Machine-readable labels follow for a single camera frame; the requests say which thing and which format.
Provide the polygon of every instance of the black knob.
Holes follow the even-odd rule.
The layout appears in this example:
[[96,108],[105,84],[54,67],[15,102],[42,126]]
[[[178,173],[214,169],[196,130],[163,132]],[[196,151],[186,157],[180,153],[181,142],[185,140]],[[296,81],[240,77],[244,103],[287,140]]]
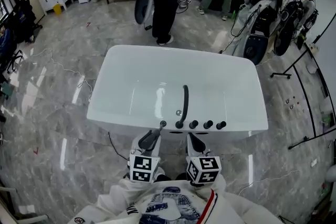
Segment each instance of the black knob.
[[175,123],[175,127],[178,128],[178,129],[182,129],[182,127],[183,127],[183,123],[180,123],[180,121],[177,121],[177,122]]
[[204,129],[209,129],[212,125],[214,125],[212,121],[207,121],[206,123],[204,123],[203,127]]
[[198,121],[193,121],[189,124],[190,129],[195,129],[198,126]]
[[222,128],[224,128],[226,126],[226,122],[225,121],[222,121],[222,122],[219,122],[216,127],[218,130],[221,130]]

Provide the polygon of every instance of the window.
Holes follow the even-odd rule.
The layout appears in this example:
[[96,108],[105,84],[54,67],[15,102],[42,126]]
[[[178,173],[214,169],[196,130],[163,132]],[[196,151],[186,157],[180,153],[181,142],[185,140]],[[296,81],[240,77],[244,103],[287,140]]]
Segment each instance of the window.
[[0,0],[0,19],[2,19],[5,15],[7,15],[8,10],[4,3],[4,0]]

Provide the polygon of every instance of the red stripe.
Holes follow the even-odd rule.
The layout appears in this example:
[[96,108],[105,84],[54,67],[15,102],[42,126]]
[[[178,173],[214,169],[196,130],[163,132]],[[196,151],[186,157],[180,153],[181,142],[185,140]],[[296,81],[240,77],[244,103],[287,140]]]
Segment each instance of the red stripe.
[[209,210],[209,207],[210,207],[210,204],[212,203],[212,201],[214,200],[214,197],[215,197],[215,193],[213,190],[211,190],[211,196],[210,196],[210,199],[208,200],[204,210],[203,210],[203,213],[201,215],[201,217],[199,218],[197,224],[201,224],[203,219],[205,218],[205,215],[207,213],[207,211]]

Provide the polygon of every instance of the white bathtub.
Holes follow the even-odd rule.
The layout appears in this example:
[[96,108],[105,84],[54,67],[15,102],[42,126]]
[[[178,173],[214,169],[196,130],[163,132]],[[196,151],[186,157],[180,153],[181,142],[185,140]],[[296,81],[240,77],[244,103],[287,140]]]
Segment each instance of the white bathtub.
[[[189,106],[181,129],[175,123],[183,110],[183,85]],[[235,140],[268,129],[264,98],[254,64],[244,58],[211,52],[118,45],[104,60],[87,118],[111,133],[137,136],[167,126],[164,139],[206,133],[209,140]],[[197,120],[199,125],[190,129]],[[213,121],[204,129],[206,121]],[[225,121],[221,130],[216,124]]]

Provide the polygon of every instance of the marble floor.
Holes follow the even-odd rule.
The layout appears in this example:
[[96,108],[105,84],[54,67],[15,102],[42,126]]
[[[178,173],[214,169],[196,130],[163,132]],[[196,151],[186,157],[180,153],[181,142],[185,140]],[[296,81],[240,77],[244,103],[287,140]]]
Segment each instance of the marble floor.
[[[172,29],[176,41],[170,47],[217,52],[213,44],[218,33],[230,29],[233,22],[223,22],[215,13],[199,15],[196,5],[194,1],[186,13],[177,15]],[[127,172],[126,162],[113,150],[107,132],[86,120],[91,92],[86,83],[78,85],[85,79],[95,86],[112,46],[156,46],[150,31],[135,23],[133,7],[134,2],[71,4],[58,17],[44,17],[35,43],[22,45],[25,59],[11,74],[13,94],[0,102],[7,117],[2,126],[0,179],[17,188],[13,195],[16,206],[34,205],[38,214],[50,217],[47,223],[67,223]],[[54,61],[82,76],[54,64],[51,50],[44,51],[46,48],[51,48]],[[313,136],[309,111],[295,74],[290,80],[269,75],[283,71],[298,55],[298,49],[291,46],[283,57],[268,55],[270,60],[257,67],[269,130],[210,147],[221,157],[228,192],[302,224],[322,198],[321,186],[333,163],[333,150],[324,138],[288,150],[304,136]],[[321,133],[321,83],[317,75],[307,72],[307,61],[304,57],[297,68]],[[294,102],[293,97],[299,104],[290,110],[285,99]],[[130,141],[118,134],[111,136],[119,153],[127,156]],[[164,140],[161,157],[167,175],[183,172],[184,142]],[[317,164],[312,168],[314,159]]]

